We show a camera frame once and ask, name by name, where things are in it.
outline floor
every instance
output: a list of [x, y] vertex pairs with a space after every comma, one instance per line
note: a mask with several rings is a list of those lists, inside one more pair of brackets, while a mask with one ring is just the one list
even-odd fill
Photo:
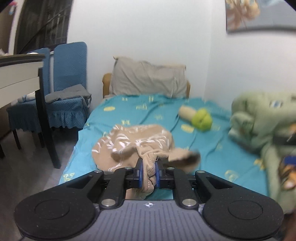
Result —
[[54, 169], [46, 148], [41, 148], [38, 136], [18, 130], [22, 150], [18, 150], [9, 133], [1, 145], [6, 157], [0, 159], [0, 241], [18, 241], [21, 235], [13, 220], [15, 206], [25, 197], [59, 183], [78, 139], [76, 129], [56, 129], [53, 138], [61, 169]]

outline green plush ball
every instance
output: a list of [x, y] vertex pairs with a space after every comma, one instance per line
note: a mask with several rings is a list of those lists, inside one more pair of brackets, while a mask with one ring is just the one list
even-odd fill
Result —
[[212, 127], [213, 119], [205, 108], [201, 108], [193, 116], [191, 124], [201, 131], [208, 131]]

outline chair seat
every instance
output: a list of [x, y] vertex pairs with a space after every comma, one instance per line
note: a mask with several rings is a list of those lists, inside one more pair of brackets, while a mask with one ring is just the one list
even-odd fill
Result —
[[[83, 128], [88, 118], [87, 104], [82, 97], [46, 104], [50, 127]], [[36, 101], [17, 103], [7, 108], [12, 130], [41, 132]]]

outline chair backrest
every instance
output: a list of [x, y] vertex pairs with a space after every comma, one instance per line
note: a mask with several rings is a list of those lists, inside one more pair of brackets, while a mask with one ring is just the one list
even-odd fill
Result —
[[77, 84], [86, 88], [86, 57], [84, 42], [61, 44], [54, 49], [54, 91]]
[[42, 48], [31, 51], [29, 53], [36, 52], [39, 54], [45, 54], [45, 59], [43, 60], [43, 88], [44, 88], [44, 95], [50, 93], [50, 82], [49, 82], [49, 68], [50, 68], [50, 50], [49, 48]]

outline metal screw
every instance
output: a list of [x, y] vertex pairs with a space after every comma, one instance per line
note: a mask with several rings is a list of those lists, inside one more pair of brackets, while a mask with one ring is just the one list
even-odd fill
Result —
[[110, 206], [113, 206], [113, 205], [115, 205], [115, 200], [113, 200], [113, 199], [104, 199], [102, 202], [101, 202], [101, 204], [103, 205], [103, 206], [105, 206], [105, 207], [110, 207]]
[[196, 205], [197, 202], [196, 202], [194, 199], [190, 199], [190, 198], [188, 198], [188, 199], [184, 199], [184, 200], [182, 201], [182, 203], [183, 203], [183, 205], [185, 205], [185, 206], [187, 206], [187, 207], [191, 207], [191, 206]]

